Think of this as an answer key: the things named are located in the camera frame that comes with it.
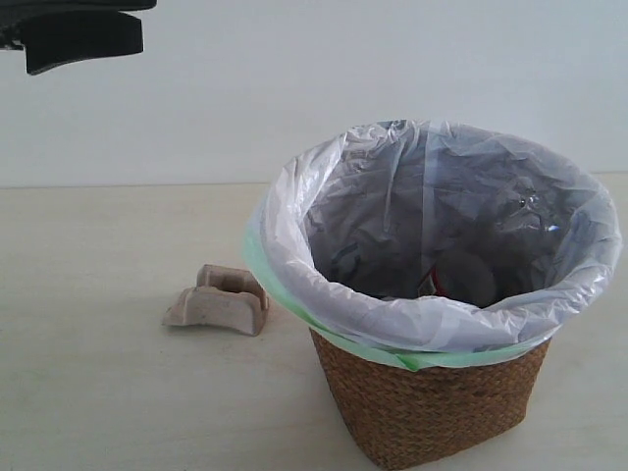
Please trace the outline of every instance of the table surface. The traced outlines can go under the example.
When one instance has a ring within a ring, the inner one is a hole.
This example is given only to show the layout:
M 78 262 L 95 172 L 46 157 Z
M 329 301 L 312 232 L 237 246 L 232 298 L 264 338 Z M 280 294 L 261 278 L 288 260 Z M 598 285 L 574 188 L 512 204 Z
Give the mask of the table surface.
M 628 175 L 600 178 L 625 223 Z M 203 263 L 242 266 L 263 190 L 0 191 L 0 471 L 376 469 L 294 316 L 254 339 L 161 326 Z M 624 469 L 625 268 L 556 336 L 519 427 L 421 469 Z

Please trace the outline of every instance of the black object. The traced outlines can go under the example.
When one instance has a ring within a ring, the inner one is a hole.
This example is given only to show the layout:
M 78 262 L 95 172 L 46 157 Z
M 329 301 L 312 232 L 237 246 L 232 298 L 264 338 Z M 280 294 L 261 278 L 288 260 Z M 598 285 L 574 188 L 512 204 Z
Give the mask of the black object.
M 72 62 L 143 50 L 141 21 L 123 11 L 156 0 L 0 0 L 0 49 L 25 50 L 34 76 Z

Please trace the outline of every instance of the white plastic bag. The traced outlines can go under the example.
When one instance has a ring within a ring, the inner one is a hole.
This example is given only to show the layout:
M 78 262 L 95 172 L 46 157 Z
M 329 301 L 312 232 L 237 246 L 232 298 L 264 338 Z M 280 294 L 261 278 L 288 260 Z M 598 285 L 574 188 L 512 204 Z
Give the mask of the white plastic bag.
M 524 206 L 523 219 L 497 218 Z M 486 309 L 403 299 L 439 253 L 479 230 L 493 234 L 484 250 L 505 261 L 504 276 L 532 291 Z M 594 178 L 541 145 L 447 122 L 356 127 L 292 159 L 248 236 L 260 283 L 332 337 L 395 352 L 520 347 L 502 360 L 593 302 L 621 250 L 616 211 Z

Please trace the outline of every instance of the white table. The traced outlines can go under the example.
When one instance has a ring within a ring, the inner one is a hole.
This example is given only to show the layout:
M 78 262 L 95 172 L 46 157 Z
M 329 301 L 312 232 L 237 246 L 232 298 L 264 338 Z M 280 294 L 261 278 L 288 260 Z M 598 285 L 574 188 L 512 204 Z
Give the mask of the white table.
M 625 223 L 628 176 L 601 178 Z M 276 308 L 255 339 L 160 325 L 203 263 L 242 265 L 262 191 L 0 191 L 1 471 L 376 469 L 295 317 Z M 621 263 L 607 295 L 555 338 L 526 421 L 421 469 L 625 469 Z

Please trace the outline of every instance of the wicker trash bin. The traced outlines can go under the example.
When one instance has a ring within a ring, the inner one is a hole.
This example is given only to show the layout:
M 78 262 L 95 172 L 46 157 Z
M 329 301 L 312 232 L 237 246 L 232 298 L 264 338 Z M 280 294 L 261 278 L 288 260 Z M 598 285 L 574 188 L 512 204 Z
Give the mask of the wicker trash bin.
M 414 373 L 372 363 L 311 331 L 348 431 L 385 470 L 458 453 L 519 424 L 549 342 L 497 365 Z

